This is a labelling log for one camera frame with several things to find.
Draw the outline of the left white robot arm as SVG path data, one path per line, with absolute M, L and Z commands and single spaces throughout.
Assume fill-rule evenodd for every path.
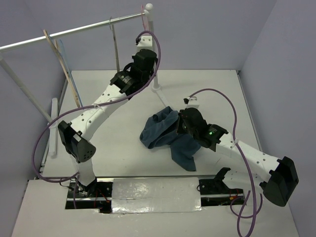
M 132 59 L 131 63 L 114 75 L 90 109 L 70 122 L 63 120 L 58 124 L 61 142 L 73 157 L 79 173 L 77 187 L 86 197 L 94 195 L 98 188 L 91 160 L 96 147 L 90 139 L 115 110 L 149 83 L 154 66 L 158 63 L 157 54 L 150 49 L 141 49 Z

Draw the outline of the blue t shirt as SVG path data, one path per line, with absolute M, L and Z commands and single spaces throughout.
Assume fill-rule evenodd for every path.
M 189 134 L 176 132 L 177 120 L 178 112 L 165 107 L 148 118 L 139 139 L 148 149 L 169 146 L 172 160 L 184 170 L 194 172 L 194 155 L 201 145 Z

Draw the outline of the pink wire hanger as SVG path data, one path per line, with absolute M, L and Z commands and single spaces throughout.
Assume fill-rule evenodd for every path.
M 143 25 L 144 31 L 147 31 L 147 30 L 149 30 L 149 22 L 148 22 L 146 15 L 145 15 L 145 7 L 143 4 L 141 5 L 141 11 L 143 13 L 143 15 L 141 16 L 142 25 Z

